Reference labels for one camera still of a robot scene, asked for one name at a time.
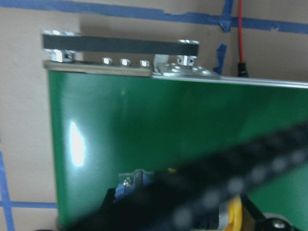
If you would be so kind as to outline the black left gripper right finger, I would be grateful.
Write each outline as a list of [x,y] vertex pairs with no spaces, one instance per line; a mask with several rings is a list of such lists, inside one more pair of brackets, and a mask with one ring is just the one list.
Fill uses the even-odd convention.
[[246,194],[242,202],[241,231],[300,231],[287,218],[279,214],[262,213]]

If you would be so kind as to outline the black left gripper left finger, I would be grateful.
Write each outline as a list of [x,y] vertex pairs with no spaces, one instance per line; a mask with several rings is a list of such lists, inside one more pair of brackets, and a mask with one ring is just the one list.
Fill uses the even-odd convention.
[[69,226],[70,231],[187,231],[221,203],[308,160],[308,124],[216,151]]

